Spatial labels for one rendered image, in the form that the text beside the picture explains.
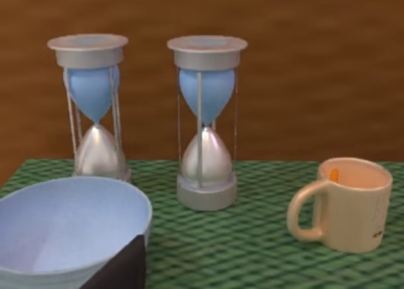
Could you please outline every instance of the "gray hourglass cap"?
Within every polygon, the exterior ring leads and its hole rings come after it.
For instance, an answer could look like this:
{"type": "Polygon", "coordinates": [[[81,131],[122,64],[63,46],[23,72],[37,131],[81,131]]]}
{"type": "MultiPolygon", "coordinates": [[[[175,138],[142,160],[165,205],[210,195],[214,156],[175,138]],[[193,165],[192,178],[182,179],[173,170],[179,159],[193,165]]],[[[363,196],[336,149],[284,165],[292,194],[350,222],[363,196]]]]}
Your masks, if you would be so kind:
{"type": "Polygon", "coordinates": [[[167,47],[174,51],[175,65],[195,71],[236,68],[240,64],[240,51],[247,45],[241,38],[222,35],[190,35],[167,42],[167,47]]]}
{"type": "Polygon", "coordinates": [[[54,38],[47,45],[56,51],[57,64],[63,68],[95,69],[122,62],[127,42],[120,35],[81,34],[54,38]]]}

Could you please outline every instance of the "green woven mat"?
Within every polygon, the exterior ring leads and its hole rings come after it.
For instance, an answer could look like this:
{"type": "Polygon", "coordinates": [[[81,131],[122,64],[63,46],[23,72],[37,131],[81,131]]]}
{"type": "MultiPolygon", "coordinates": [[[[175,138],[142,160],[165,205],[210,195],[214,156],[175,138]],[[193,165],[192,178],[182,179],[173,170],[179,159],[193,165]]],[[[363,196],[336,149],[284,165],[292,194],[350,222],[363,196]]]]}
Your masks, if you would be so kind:
{"type": "MultiPolygon", "coordinates": [[[[177,162],[130,164],[134,184],[154,209],[148,289],[404,288],[404,163],[383,163],[395,178],[388,224],[381,246],[363,255],[298,242],[287,233],[288,202],[314,180],[317,162],[237,162],[237,203],[214,213],[177,203],[177,162]]],[[[71,171],[70,160],[28,160],[0,197],[71,171]]],[[[309,225],[310,206],[301,220],[309,225]]]]}

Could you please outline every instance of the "hourglass base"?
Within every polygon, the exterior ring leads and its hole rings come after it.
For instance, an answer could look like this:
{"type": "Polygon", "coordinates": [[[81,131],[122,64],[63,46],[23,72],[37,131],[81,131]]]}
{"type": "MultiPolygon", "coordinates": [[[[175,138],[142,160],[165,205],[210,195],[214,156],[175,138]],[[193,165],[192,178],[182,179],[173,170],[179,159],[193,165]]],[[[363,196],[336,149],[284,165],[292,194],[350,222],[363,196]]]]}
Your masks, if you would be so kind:
{"type": "MultiPolygon", "coordinates": [[[[76,172],[73,172],[73,177],[78,176],[76,172]]],[[[129,166],[125,166],[125,171],[121,174],[121,176],[118,178],[118,180],[123,180],[124,182],[128,182],[129,184],[132,184],[132,170],[130,169],[129,166]]]]}
{"type": "Polygon", "coordinates": [[[235,202],[237,177],[234,173],[229,181],[223,184],[203,188],[198,188],[195,184],[181,174],[177,177],[177,199],[185,207],[196,211],[216,211],[235,202]]]}

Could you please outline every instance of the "wooden background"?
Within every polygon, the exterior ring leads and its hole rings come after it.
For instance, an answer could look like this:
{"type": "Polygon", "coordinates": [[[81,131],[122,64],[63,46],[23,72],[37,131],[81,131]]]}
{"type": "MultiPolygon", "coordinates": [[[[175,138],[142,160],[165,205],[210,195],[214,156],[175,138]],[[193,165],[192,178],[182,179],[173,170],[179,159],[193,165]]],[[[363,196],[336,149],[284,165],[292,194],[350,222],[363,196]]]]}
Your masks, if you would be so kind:
{"type": "MultiPolygon", "coordinates": [[[[72,156],[62,69],[46,42],[75,33],[129,38],[120,96],[128,158],[177,157],[166,41],[209,33],[249,42],[239,68],[239,158],[402,160],[403,2],[0,0],[0,180],[26,158],[72,156]]],[[[195,126],[182,111],[185,147],[195,126]]],[[[229,149],[233,111],[234,102],[218,120],[229,149]]]]}

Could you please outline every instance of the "light blue bowl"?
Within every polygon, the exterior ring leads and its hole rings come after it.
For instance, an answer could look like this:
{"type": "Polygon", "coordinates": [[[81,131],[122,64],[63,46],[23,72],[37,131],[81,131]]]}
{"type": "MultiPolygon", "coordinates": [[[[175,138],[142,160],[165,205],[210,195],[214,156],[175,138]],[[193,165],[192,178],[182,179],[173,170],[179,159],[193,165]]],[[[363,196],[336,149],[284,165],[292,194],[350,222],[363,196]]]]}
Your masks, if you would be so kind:
{"type": "Polygon", "coordinates": [[[103,177],[35,184],[0,199],[0,288],[79,288],[137,235],[152,206],[138,188],[103,177]]]}

